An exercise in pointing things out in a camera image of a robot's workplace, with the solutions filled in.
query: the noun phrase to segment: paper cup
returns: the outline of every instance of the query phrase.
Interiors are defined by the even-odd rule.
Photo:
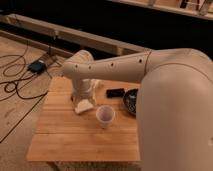
[[[112,107],[103,105],[96,111],[96,117],[102,128],[107,128],[115,118],[115,111]]]

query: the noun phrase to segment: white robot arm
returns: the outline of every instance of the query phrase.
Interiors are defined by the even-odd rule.
[[[143,171],[213,170],[213,64],[171,49],[93,61],[79,51],[63,65],[74,96],[91,98],[92,78],[141,83],[136,116]]]

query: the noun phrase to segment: black remote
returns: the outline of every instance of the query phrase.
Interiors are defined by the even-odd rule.
[[[125,90],[123,88],[107,89],[106,90],[107,98],[123,97],[124,94],[125,94]]]

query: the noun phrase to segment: dark bowl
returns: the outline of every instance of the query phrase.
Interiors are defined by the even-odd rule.
[[[123,103],[127,111],[136,116],[136,99],[137,99],[138,89],[130,89],[128,90],[123,97]]]

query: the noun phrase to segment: desk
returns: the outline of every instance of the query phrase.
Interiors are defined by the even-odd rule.
[[[136,119],[125,110],[122,98],[107,99],[106,89],[138,88],[138,84],[101,81],[96,90],[97,106],[81,115],[74,113],[71,81],[52,79],[35,134],[28,150],[28,161],[139,161]],[[102,129],[95,112],[102,104],[116,111],[112,125]]]

